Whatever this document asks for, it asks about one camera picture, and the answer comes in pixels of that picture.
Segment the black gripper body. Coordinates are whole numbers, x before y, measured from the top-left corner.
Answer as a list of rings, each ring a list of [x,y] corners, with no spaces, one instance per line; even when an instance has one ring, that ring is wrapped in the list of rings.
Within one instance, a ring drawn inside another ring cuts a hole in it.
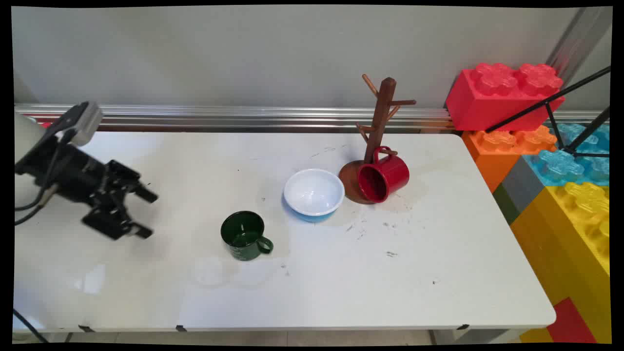
[[[30,175],[38,187],[28,204],[44,204],[47,194],[55,193],[70,200],[88,204],[89,196],[107,189],[106,163],[89,156],[58,138],[17,143],[14,149],[14,171]]]

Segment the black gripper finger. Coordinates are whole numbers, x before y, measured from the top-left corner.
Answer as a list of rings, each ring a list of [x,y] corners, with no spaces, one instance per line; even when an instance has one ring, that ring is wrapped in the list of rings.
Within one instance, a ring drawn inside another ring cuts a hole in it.
[[[93,230],[118,240],[125,235],[149,238],[154,231],[131,218],[125,206],[126,191],[97,191],[89,196],[91,211],[81,222]]]
[[[116,160],[110,160],[105,165],[107,174],[107,189],[119,190],[125,194],[135,194],[146,202],[154,203],[158,195],[150,191],[141,181],[141,175],[133,169],[124,166]]]

